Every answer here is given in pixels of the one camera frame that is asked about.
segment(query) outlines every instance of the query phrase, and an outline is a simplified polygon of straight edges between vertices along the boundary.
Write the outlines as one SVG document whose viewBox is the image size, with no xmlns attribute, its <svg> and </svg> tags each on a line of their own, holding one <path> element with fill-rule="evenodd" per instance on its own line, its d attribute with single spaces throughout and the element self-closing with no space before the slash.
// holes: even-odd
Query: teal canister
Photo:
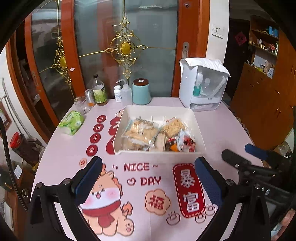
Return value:
<svg viewBox="0 0 296 241">
<path fill-rule="evenodd" d="M 149 81 L 147 79 L 136 79 L 133 81 L 133 102 L 135 104 L 148 104 L 151 101 L 149 92 Z"/>
</svg>

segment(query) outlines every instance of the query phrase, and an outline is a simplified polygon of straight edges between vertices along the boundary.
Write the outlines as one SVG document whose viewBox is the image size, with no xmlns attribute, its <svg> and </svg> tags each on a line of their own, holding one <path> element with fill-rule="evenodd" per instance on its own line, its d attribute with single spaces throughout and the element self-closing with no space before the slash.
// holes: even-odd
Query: red circle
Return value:
<svg viewBox="0 0 296 241">
<path fill-rule="evenodd" d="M 98 152 L 98 147 L 96 145 L 90 145 L 87 149 L 86 149 L 86 154 L 88 156 L 94 156 L 96 153 Z"/>
<path fill-rule="evenodd" d="M 96 124 L 94 126 L 94 132 L 100 132 L 104 128 L 104 125 L 102 123 Z"/>
<path fill-rule="evenodd" d="M 101 135 L 99 133 L 92 134 L 89 141 L 93 144 L 98 143 L 101 139 Z"/>
<path fill-rule="evenodd" d="M 105 115 L 100 115 L 100 116 L 96 119 L 96 121 L 97 121 L 97 123 L 102 123 L 102 122 L 104 122 L 106 119 L 107 119 L 107 117 L 106 117 Z"/>
</svg>

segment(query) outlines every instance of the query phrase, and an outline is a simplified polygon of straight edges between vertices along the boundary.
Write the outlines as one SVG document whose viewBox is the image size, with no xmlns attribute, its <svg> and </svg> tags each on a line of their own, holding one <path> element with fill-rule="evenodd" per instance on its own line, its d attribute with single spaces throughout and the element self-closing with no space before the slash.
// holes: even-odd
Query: white tray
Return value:
<svg viewBox="0 0 296 241">
<path fill-rule="evenodd" d="M 156 122 L 160 125 L 164 124 L 164 120 L 173 117 L 180 118 L 189 128 L 190 134 L 194 136 L 197 145 L 197 152 L 179 153 L 179 152 L 146 152 L 146 151 L 126 151 L 121 150 L 121 135 L 123 134 L 128 121 L 134 118 L 141 118 Z M 145 159 L 149 157 L 149 161 L 153 163 L 188 163 L 194 162 L 199 156 L 205 154 L 205 143 L 203 141 L 198 123 L 194 113 L 189 108 L 183 107 L 163 107 L 163 106 L 127 106 L 124 108 L 117 132 L 114 138 L 114 152 L 120 153 L 142 153 Z"/>
</svg>

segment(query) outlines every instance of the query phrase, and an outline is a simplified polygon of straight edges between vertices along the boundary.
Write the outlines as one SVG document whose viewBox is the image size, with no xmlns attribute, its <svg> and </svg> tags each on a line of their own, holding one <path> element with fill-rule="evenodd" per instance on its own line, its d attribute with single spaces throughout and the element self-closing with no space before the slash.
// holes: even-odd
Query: light switch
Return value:
<svg viewBox="0 0 296 241">
<path fill-rule="evenodd" d="M 223 38 L 224 37 L 224 27 L 213 24 L 212 34 L 214 36 L 219 37 L 219 38 Z"/>
</svg>

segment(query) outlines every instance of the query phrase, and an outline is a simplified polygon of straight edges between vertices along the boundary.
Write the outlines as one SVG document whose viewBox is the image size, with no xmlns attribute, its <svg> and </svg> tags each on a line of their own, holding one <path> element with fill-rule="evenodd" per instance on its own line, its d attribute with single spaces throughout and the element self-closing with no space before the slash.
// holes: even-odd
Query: blue gripper pad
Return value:
<svg viewBox="0 0 296 241">
<path fill-rule="evenodd" d="M 244 147 L 244 150 L 247 153 L 249 153 L 249 154 L 251 154 L 251 155 L 253 155 L 253 156 L 255 156 L 255 157 L 257 157 L 257 158 L 259 158 L 259 159 L 261 159 L 263 161 L 266 161 L 268 159 L 268 155 L 267 155 L 267 152 L 265 150 L 262 150 L 262 149 L 260 149 L 260 148 L 258 148 L 256 146 L 251 145 L 251 144 L 246 144 L 245 147 Z"/>
<path fill-rule="evenodd" d="M 218 207 L 220 207 L 223 204 L 221 189 L 214 180 L 213 176 L 208 171 L 208 169 L 203 164 L 200 157 L 195 160 L 194 168 L 199 180 L 201 181 L 205 191 L 207 192 L 209 199 L 213 204 L 216 204 Z"/>
<path fill-rule="evenodd" d="M 94 156 L 82 170 L 73 177 L 71 191 L 75 195 L 75 204 L 79 205 L 86 201 L 91 189 L 102 172 L 103 162 L 98 156 Z"/>
</svg>

